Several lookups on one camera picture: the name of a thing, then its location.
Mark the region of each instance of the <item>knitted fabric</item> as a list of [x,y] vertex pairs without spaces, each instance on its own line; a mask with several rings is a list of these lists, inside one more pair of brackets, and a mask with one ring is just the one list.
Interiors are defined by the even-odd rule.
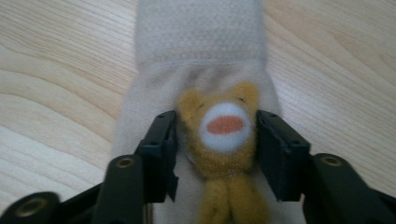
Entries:
[[[121,110],[113,157],[132,154],[155,116],[176,109],[177,99],[190,88],[210,94],[249,80],[259,87],[260,109],[280,113],[265,72],[261,1],[141,0],[134,38],[139,74]],[[177,198],[154,205],[155,223],[196,222],[203,180],[187,159],[182,135]],[[299,204],[276,203],[263,175],[255,176],[272,223],[304,223]]]

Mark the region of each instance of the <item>wooden table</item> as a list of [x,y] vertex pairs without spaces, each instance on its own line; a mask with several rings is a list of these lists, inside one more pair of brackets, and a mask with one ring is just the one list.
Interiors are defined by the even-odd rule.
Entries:
[[[396,3],[267,0],[268,71],[314,153],[396,196]],[[99,183],[137,76],[136,1],[0,0],[0,213]]]

